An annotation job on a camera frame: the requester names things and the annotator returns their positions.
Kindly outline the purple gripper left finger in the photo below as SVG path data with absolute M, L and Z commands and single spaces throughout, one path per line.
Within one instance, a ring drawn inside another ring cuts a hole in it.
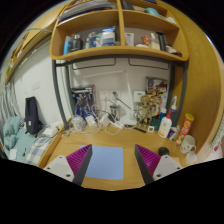
M 74 174 L 73 183 L 76 185 L 82 184 L 91 157 L 92 145 L 84 146 L 66 157 L 67 162 Z

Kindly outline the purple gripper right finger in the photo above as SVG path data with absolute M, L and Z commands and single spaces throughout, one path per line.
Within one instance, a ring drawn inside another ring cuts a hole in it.
M 144 183 L 146 185 L 152 183 L 154 171 L 161 157 L 156 153 L 152 152 L 151 150 L 138 144 L 135 145 L 134 154 L 138 162 L 138 166 Z

